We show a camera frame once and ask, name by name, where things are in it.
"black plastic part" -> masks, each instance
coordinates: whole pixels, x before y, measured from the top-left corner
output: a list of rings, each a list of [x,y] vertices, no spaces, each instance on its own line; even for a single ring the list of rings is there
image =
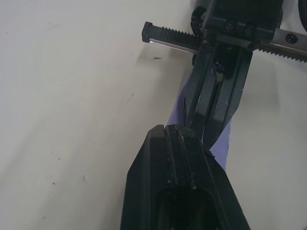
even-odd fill
[[[194,66],[196,59],[197,59],[197,55],[194,54],[192,57],[192,66]]]
[[[214,13],[206,28],[243,39],[270,41],[278,24],[282,4],[283,0],[216,0]],[[229,22],[234,23],[231,30],[227,30]],[[253,33],[246,33],[246,29],[251,26],[254,28]]]
[[[282,25],[282,21],[283,21],[283,9],[280,10],[276,28],[280,29],[280,26]]]
[[[150,130],[128,175],[121,230],[249,230],[225,171],[181,126]]]
[[[191,28],[195,35],[201,36],[201,25],[203,23],[203,16],[207,11],[207,1],[197,0],[191,16]]]
[[[239,106],[251,58],[251,51],[226,44],[200,48],[187,86],[185,125],[203,137],[208,149]],[[223,74],[220,82],[212,74],[213,64]]]
[[[301,23],[307,31],[307,0],[298,0],[298,12]]]
[[[152,23],[146,22],[142,31],[142,40],[150,42],[150,39],[164,42],[191,50],[197,50],[201,45],[202,37],[190,35],[177,30],[164,27],[154,26]]]

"screw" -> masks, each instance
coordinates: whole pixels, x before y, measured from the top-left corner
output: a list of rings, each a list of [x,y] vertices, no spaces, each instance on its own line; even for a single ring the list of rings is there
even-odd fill
[[[236,26],[236,23],[234,21],[228,21],[226,22],[225,29],[228,31],[231,31],[235,28],[235,26]]]
[[[286,42],[289,44],[295,44],[297,42],[297,37],[294,34],[288,34],[286,36]]]

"purple fabric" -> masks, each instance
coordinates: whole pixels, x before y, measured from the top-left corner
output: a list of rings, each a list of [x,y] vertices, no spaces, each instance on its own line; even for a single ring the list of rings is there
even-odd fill
[[[184,124],[184,97],[186,94],[187,83],[189,81],[189,77],[187,77],[184,86],[180,92],[180,95],[176,101],[173,112],[170,116],[168,123],[170,125]],[[220,137],[216,141],[216,143],[210,149],[211,153],[215,156],[216,161],[220,164],[220,166],[226,171],[226,159],[228,155],[229,149],[229,135],[230,135],[230,126],[231,122],[229,122],[226,128],[221,133]]]

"white surface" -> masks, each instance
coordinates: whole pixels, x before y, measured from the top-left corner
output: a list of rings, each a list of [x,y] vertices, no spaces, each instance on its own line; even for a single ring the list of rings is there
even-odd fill
[[[189,31],[192,7],[0,0],[2,230],[119,229],[126,173],[191,70],[190,54],[144,44],[141,30]],[[306,73],[254,55],[227,165],[252,229],[307,224]]]

